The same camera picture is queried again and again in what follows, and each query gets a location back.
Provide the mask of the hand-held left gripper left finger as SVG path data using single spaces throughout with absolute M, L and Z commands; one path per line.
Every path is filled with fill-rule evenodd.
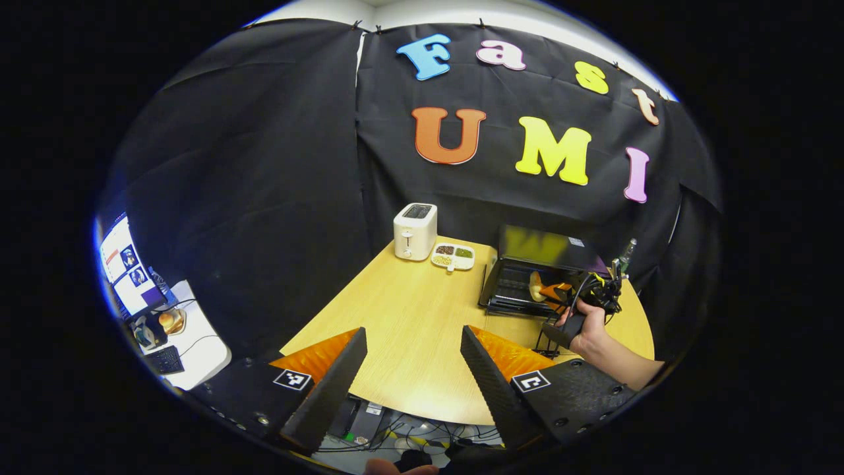
M 284 450 L 310 456 L 334 421 L 367 357 L 358 327 L 281 358 L 242 358 L 192 389 L 235 429 Z

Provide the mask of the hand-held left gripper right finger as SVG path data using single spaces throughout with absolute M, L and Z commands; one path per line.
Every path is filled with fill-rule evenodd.
M 581 358 L 555 363 L 472 325 L 462 328 L 460 352 L 507 452 L 576 444 L 636 399 Z

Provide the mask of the black electric oven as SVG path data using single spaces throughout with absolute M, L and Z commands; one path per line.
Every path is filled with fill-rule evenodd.
M 536 317 L 554 324 L 560 317 L 545 303 L 531 299 L 531 272 L 539 271 L 545 285 L 554 285 L 582 270 L 609 274 L 597 252 L 579 238 L 503 225 L 497 253 L 485 265 L 477 304 L 489 315 Z

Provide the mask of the black box under table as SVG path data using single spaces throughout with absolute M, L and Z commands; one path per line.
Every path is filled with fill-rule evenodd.
M 354 445 L 368 444 L 382 431 L 388 409 L 382 405 L 346 396 L 329 426 L 329 435 Z

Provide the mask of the white divided snack dish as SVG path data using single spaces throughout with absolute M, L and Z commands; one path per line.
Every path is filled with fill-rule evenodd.
M 475 265 L 476 252 L 472 247 L 455 243 L 437 244 L 430 256 L 430 262 L 436 267 L 455 270 L 470 270 Z

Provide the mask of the white side desk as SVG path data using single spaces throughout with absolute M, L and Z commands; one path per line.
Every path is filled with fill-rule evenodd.
M 166 343 L 154 349 L 142 349 L 141 352 L 146 355 L 164 348 L 178 349 L 184 370 L 166 375 L 166 379 L 181 390 L 191 390 L 229 364 L 230 349 L 203 313 L 200 300 L 187 280 L 176 283 L 171 291 L 177 301 L 180 301 L 178 309 L 183 309 L 186 313 L 186 327 L 180 334 L 168 336 Z

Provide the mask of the white toaster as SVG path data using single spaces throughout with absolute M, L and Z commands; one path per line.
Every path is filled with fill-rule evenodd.
M 426 261 L 437 241 L 438 207 L 409 203 L 393 219 L 393 250 L 405 261 Z

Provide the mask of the black keyboard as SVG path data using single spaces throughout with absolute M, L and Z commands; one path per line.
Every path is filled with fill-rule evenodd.
M 175 375 L 185 370 L 180 352 L 175 346 L 168 346 L 168 348 L 146 354 L 144 359 L 157 375 Z

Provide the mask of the computer monitor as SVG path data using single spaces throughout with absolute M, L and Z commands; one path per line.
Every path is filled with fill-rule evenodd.
M 96 250 L 108 288 L 117 298 L 121 318 L 126 321 L 166 303 L 165 292 L 139 253 L 127 213 L 119 214 L 105 229 Z

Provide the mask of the black backdrop cloth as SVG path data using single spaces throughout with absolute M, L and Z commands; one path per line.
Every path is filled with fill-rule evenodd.
M 412 202 L 441 235 L 566 234 L 629 273 L 656 358 L 715 309 L 723 199 L 683 105 L 587 51 L 518 30 L 420 24 L 362 35 L 290 19 L 181 69 L 115 154 L 145 267 L 186 280 L 235 358 L 289 342 L 392 241 Z

